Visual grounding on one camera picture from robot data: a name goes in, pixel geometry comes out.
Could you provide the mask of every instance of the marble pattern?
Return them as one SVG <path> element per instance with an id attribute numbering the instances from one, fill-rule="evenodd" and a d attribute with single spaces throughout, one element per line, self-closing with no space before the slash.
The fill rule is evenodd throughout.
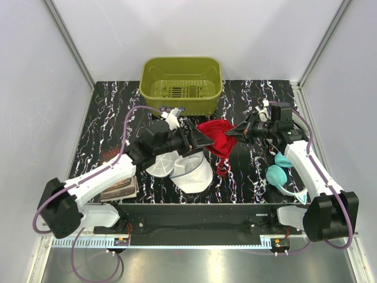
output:
<path id="1" fill-rule="evenodd" d="M 145 105 L 138 90 L 138 81 L 98 82 L 87 118 L 82 130 L 70 177 L 77 177 L 96 168 L 102 150 L 120 146 L 123 122 L 128 110 Z M 210 117 L 190 117 L 195 124 L 212 119 L 227 119 L 231 124 L 243 121 L 264 98 L 286 101 L 295 105 L 295 99 L 288 81 L 244 80 L 224 81 L 216 112 Z M 128 121 L 127 144 L 139 136 L 152 121 L 146 110 L 137 110 Z M 265 140 L 254 145 L 237 143 L 226 163 L 231 166 L 225 177 L 214 173 L 207 192 L 186 195 L 169 178 L 152 177 L 146 172 L 137 174 L 140 192 L 135 199 L 124 203 L 264 203 L 291 202 L 276 193 L 266 181 L 266 170 L 274 164 L 276 150 Z M 216 171 L 219 158 L 206 151 L 206 157 Z M 286 188 L 293 191 L 303 187 L 297 172 L 287 171 L 289 180 Z M 91 200 L 98 202 L 98 197 Z"/>

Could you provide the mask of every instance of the white wall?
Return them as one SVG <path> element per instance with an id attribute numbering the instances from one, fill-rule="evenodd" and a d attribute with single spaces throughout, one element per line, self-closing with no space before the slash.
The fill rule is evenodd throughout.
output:
<path id="1" fill-rule="evenodd" d="M 349 8 L 304 85 L 330 171 L 359 197 L 357 227 L 377 278 L 377 2 Z"/>
<path id="2" fill-rule="evenodd" d="M 54 0 L 94 80 L 156 56 L 211 56 L 225 79 L 298 80 L 341 0 Z"/>
<path id="3" fill-rule="evenodd" d="M 1 1 L 0 38 L 0 281 L 25 282 L 32 217 L 66 177 L 91 90 L 42 1 Z"/>

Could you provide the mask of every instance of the headphones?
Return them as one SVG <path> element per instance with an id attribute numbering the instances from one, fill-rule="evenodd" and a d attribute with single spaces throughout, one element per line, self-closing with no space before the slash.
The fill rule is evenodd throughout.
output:
<path id="1" fill-rule="evenodd" d="M 287 157 L 282 155 L 281 152 L 278 152 L 278 154 L 275 155 L 275 165 L 271 165 L 267 170 L 266 179 L 271 185 L 275 186 L 283 195 L 294 196 L 300 203 L 305 205 L 307 201 L 306 188 L 304 188 L 300 192 L 292 193 L 283 187 L 288 181 L 287 174 L 285 173 L 283 168 L 291 167 L 293 167 L 293 164 L 287 159 Z"/>

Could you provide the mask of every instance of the red beanie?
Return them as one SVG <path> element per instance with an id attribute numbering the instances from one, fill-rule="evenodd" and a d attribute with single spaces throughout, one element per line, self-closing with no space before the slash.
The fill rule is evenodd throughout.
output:
<path id="1" fill-rule="evenodd" d="M 228 169 L 223 166 L 237 140 L 234 137 L 226 136 L 225 132 L 234 127 L 227 120 L 212 120 L 197 126 L 199 131 L 214 141 L 214 145 L 207 146 L 207 149 L 216 156 L 221 157 L 221 161 L 217 165 L 216 173 L 218 175 L 224 176 L 230 170 L 230 166 Z"/>

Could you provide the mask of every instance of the book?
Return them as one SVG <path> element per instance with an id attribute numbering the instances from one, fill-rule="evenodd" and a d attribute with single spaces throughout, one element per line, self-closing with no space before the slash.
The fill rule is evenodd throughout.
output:
<path id="1" fill-rule="evenodd" d="M 100 164 L 106 164 L 119 154 L 120 147 L 104 150 L 100 155 Z M 100 193 L 101 202 L 112 200 L 136 198 L 138 193 L 136 176 L 119 181 Z"/>

